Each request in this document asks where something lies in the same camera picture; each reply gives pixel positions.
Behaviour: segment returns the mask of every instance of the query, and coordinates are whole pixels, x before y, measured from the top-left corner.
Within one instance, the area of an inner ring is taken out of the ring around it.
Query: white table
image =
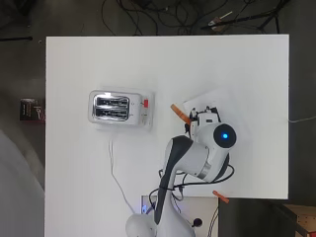
[[[168,141],[184,133],[170,105],[217,88],[232,93],[248,139],[231,152],[232,179],[185,194],[287,198],[288,36],[47,38],[46,53],[46,237],[125,236],[111,133],[87,119],[89,93],[106,86],[156,95],[151,132],[114,137],[115,173],[137,211],[159,184]]]

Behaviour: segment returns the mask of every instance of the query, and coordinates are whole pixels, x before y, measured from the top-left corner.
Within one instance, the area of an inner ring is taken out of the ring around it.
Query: small device
[[[93,91],[89,96],[88,119],[92,123],[150,128],[153,94],[135,89]]]

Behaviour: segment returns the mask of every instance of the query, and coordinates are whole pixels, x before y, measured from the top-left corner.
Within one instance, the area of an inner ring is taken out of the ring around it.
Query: white cable
[[[303,119],[299,119],[299,120],[288,120],[288,122],[292,122],[292,123],[296,123],[296,122],[301,122],[301,121],[307,121],[307,120],[313,120],[316,119],[316,117],[311,117],[311,118],[303,118]]]
[[[110,137],[109,139],[109,155],[110,155],[110,161],[111,161],[111,175],[113,177],[113,179],[116,181],[119,189],[120,189],[120,192],[121,192],[121,195],[122,197],[124,198],[124,201],[125,203],[128,205],[129,209],[131,210],[131,212],[133,214],[135,214],[135,211],[134,209],[131,207],[130,203],[128,202],[126,196],[125,196],[125,193],[121,187],[121,185],[119,184],[119,181],[117,180],[115,174],[114,174],[114,165],[115,165],[115,159],[114,159],[114,154],[113,154],[113,141],[112,141],[112,137]]]

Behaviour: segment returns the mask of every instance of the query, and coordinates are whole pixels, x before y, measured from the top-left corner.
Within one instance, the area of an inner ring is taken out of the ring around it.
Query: blue light
[[[228,138],[228,134],[227,133],[222,133],[221,137],[224,138],[224,139],[227,139]]]

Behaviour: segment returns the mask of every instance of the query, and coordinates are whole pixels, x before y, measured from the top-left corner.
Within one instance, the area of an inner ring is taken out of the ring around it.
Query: orange handle
[[[213,191],[213,194],[224,201],[226,204],[229,203],[229,199],[227,197],[224,197],[223,195],[220,195],[217,191]]]
[[[182,119],[185,123],[187,123],[188,125],[191,124],[190,118],[187,117],[182,111],[180,111],[179,108],[176,107],[175,104],[172,104],[170,108],[171,108],[171,109],[174,111],[174,113],[176,113],[176,115],[177,115],[180,119]]]

